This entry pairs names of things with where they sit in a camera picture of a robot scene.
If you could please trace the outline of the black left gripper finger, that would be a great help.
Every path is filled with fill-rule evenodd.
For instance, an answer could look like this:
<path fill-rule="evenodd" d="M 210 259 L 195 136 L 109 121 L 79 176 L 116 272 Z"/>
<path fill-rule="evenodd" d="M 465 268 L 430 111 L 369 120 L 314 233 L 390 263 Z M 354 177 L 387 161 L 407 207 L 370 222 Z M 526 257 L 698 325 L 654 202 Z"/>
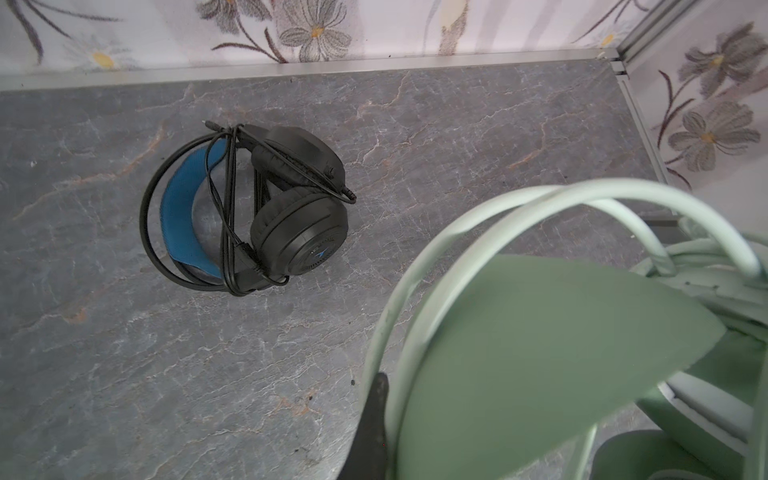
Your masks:
<path fill-rule="evenodd" d="M 358 427 L 338 480 L 384 480 L 388 451 L 384 413 L 389 393 L 388 377 L 378 372 L 366 398 Z"/>

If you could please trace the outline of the mint green headphones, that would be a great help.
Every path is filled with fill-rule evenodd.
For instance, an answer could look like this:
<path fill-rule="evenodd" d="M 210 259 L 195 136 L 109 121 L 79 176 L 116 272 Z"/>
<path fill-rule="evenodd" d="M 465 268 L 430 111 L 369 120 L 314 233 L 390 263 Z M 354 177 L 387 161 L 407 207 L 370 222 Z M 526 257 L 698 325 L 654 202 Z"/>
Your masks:
<path fill-rule="evenodd" d="M 586 205 L 645 247 L 630 270 L 509 255 Z M 673 187 L 529 187 L 419 254 L 360 381 L 389 381 L 385 479 L 501 479 L 566 442 L 567 479 L 767 475 L 767 239 Z"/>

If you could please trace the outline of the black blue headphones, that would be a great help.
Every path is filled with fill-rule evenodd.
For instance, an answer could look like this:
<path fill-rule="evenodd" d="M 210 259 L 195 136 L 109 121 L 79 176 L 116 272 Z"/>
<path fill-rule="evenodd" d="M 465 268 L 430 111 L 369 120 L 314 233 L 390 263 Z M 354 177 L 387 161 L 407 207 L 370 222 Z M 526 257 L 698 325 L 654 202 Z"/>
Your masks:
<path fill-rule="evenodd" d="M 357 201 L 339 156 L 298 127 L 205 124 L 208 134 L 166 158 L 146 187 L 139 235 L 154 267 L 189 290 L 243 297 L 288 284 L 327 261 L 347 238 L 347 208 Z M 237 154 L 254 171 L 250 238 L 235 230 Z M 221 220 L 219 258 L 194 228 L 194 203 L 207 187 Z"/>

